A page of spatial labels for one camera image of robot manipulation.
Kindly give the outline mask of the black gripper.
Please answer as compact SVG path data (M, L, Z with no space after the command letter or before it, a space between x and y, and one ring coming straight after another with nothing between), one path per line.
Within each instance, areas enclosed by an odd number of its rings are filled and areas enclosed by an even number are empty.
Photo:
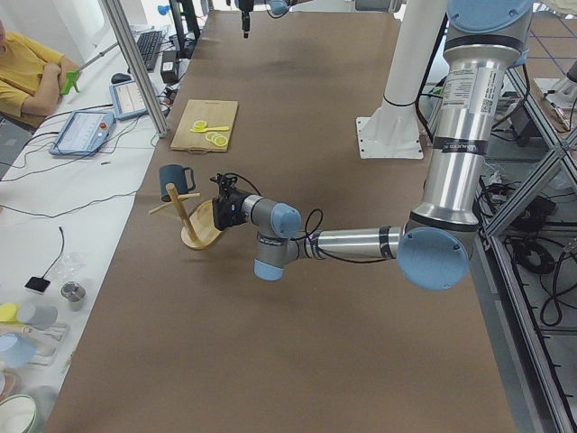
M214 226L224 231L232 226L239 226L246 222L243 212L243 203L249 197L248 193L232 192L228 195L220 194L212 199Z

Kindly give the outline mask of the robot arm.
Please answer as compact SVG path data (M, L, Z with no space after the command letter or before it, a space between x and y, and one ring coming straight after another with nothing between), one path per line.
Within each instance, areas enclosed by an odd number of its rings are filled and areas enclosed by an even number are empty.
M298 0L234 1L234 5L241 11L243 38L249 38L251 30L251 12L254 10L255 5L263 5L269 17L272 19L279 19L286 15L292 7L298 4Z
M527 56L528 1L410 1L400 26L381 106L357 121L363 158L416 157L416 110L435 44L444 37L449 72L421 201L402 226L315 231L298 211L236 188L233 173L215 177L213 219L219 230L258 229L254 272L283 276L300 258L350 263L394 260L418 287L446 290L466 275L479 221L475 191L485 162L499 92L508 69Z

